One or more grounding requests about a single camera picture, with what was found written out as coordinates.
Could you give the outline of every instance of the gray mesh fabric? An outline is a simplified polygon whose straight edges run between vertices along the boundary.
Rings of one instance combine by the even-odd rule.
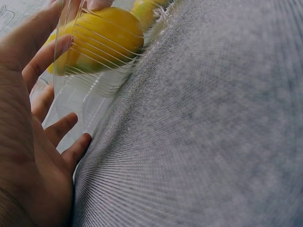
[[[303,226],[303,3],[191,0],[76,173],[75,227]]]

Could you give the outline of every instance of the plastic container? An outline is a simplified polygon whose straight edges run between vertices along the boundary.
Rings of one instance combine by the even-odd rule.
[[[57,29],[53,74],[55,101],[48,126],[70,112],[79,122],[59,145],[65,149],[82,133],[94,135],[115,94],[157,45],[185,0],[115,0],[92,11],[84,0],[66,0]],[[61,50],[69,42],[69,50]]]

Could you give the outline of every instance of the skin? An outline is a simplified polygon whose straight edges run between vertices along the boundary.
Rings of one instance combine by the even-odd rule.
[[[38,77],[53,62],[54,42],[41,47],[59,17],[56,1],[0,40],[0,226],[69,224],[72,174],[91,136],[83,134],[60,154],[56,147],[76,124],[76,114],[43,129],[53,87],[48,86],[32,105],[29,101]]]

